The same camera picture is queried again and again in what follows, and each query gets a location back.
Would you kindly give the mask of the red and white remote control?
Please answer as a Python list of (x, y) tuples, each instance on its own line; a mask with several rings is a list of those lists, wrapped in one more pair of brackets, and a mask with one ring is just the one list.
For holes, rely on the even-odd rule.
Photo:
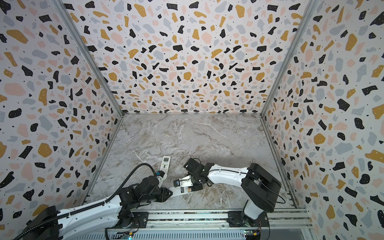
[(201, 190), (199, 186), (194, 186), (194, 185), (188, 185), (188, 186), (183, 186), (180, 188), (175, 188), (175, 187), (170, 187), (169, 190), (172, 192), (172, 198), (173, 197), (179, 197), (183, 195), (188, 195), (191, 194), (192, 192), (196, 192)]

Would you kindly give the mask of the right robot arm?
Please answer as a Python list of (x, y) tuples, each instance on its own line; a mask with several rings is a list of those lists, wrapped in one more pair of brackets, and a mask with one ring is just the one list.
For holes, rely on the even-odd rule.
[(188, 175), (174, 180), (174, 187), (182, 194), (200, 191), (206, 185), (226, 184), (241, 188), (248, 200), (240, 213), (228, 213), (231, 227), (253, 227), (259, 223), (259, 216), (275, 210), (281, 182), (260, 165), (229, 168), (214, 163), (202, 164), (199, 159), (190, 158), (184, 165)]

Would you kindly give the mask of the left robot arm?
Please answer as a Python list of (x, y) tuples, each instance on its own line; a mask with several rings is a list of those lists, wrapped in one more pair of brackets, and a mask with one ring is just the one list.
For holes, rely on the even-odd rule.
[(173, 192), (160, 187), (156, 176), (119, 187), (111, 196), (71, 209), (48, 207), (27, 223), (17, 240), (74, 240), (94, 230), (113, 228), (134, 218), (133, 209), (163, 203)]

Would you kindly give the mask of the aluminium mounting rail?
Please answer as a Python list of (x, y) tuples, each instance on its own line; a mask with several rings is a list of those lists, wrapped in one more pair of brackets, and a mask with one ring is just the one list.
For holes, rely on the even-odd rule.
[(138, 210), (132, 218), (98, 214), (59, 220), (61, 240), (315, 240), (303, 209), (277, 209), (248, 220), (239, 209)]

